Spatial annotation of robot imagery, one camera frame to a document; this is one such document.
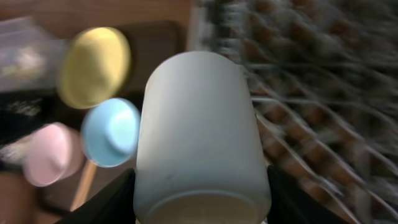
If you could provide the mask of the grey dishwasher rack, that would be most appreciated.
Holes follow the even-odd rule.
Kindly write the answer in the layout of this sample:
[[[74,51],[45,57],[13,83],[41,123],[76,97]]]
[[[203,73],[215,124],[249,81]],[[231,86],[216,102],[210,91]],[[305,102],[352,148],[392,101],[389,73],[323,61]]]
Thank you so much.
[[[265,160],[347,223],[397,222],[397,2],[194,1],[243,70]]]

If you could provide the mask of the yellow plate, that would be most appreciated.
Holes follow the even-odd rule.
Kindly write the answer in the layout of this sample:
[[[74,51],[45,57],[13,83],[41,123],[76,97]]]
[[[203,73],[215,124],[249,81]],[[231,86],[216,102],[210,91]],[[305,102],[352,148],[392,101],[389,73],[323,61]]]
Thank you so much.
[[[131,62],[128,39],[120,30],[84,30],[72,40],[63,60],[57,80],[58,95],[71,108],[92,108],[122,88]]]

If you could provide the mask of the clear plastic waste bin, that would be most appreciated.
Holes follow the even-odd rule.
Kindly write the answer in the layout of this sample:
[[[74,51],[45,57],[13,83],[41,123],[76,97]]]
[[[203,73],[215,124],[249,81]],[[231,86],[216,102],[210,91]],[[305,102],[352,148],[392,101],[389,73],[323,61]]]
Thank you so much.
[[[1,93],[54,88],[66,47],[29,17],[1,21]]]

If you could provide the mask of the dark brown serving tray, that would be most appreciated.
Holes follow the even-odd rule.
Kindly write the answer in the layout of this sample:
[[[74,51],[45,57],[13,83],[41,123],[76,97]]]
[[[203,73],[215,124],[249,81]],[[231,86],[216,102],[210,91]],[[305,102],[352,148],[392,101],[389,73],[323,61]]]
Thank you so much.
[[[145,86],[151,73],[161,62],[183,50],[183,43],[180,43],[180,29],[176,23],[171,21],[124,24],[115,28],[127,38],[132,62],[126,81],[112,97],[130,101],[141,112]],[[60,118],[59,121],[68,127],[80,130],[83,117],[87,114],[88,109],[67,108],[60,100],[57,100],[56,105],[58,106],[55,110],[58,113],[56,118]],[[116,167],[96,168],[85,199],[92,198],[127,168],[133,168],[134,163],[135,161],[131,157]],[[40,206],[44,210],[60,216],[70,213],[79,184],[81,180],[86,179],[87,175],[82,173],[85,172],[88,164],[90,162],[84,158],[74,174],[41,188]]]

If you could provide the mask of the black waste bin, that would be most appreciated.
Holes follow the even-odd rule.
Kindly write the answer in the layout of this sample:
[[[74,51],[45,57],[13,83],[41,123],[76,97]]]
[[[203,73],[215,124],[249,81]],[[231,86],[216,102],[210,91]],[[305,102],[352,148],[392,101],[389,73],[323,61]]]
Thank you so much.
[[[67,106],[54,89],[1,93],[1,170],[22,171],[17,162],[7,161],[12,143],[54,122],[80,130],[86,112]]]

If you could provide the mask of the pink white bowl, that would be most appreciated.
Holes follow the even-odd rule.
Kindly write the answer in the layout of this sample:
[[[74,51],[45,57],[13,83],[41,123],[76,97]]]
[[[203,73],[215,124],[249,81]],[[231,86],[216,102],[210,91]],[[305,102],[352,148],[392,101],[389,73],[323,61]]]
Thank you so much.
[[[73,175],[84,161],[79,132],[51,123],[30,135],[22,169],[32,185],[45,187]]]

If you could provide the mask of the white green cup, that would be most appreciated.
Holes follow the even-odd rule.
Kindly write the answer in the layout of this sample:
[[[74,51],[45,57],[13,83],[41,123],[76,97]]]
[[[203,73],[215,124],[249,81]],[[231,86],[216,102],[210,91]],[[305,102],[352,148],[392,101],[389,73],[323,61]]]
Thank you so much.
[[[160,64],[144,94],[134,213],[141,223],[260,223],[271,193],[248,85],[212,52]]]

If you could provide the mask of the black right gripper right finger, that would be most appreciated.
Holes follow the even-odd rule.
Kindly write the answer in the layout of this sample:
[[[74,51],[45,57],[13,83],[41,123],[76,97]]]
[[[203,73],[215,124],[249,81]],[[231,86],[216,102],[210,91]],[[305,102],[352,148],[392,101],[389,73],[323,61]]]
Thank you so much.
[[[267,167],[272,205],[268,224],[348,224],[302,190],[280,168]]]

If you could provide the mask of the light blue bowl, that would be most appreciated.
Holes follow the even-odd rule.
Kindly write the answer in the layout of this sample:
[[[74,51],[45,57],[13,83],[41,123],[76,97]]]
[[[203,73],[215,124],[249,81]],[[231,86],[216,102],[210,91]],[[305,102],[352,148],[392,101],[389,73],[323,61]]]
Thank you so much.
[[[140,111],[123,98],[108,99],[86,114],[81,126],[85,156],[100,167],[116,167],[135,158]]]

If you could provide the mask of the wooden chopstick left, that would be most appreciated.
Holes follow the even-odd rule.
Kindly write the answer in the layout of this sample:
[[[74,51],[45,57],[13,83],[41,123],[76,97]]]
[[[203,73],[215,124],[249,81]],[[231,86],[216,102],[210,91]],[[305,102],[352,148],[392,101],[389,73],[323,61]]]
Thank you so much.
[[[81,207],[87,201],[95,173],[96,165],[91,161],[87,161],[81,173],[80,182],[70,207],[71,212]]]

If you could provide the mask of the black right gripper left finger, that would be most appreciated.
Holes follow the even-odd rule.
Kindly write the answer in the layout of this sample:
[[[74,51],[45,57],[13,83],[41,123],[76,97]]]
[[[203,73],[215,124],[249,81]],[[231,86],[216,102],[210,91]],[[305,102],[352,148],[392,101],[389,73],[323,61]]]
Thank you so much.
[[[134,169],[125,170],[57,224],[135,224],[134,182]]]

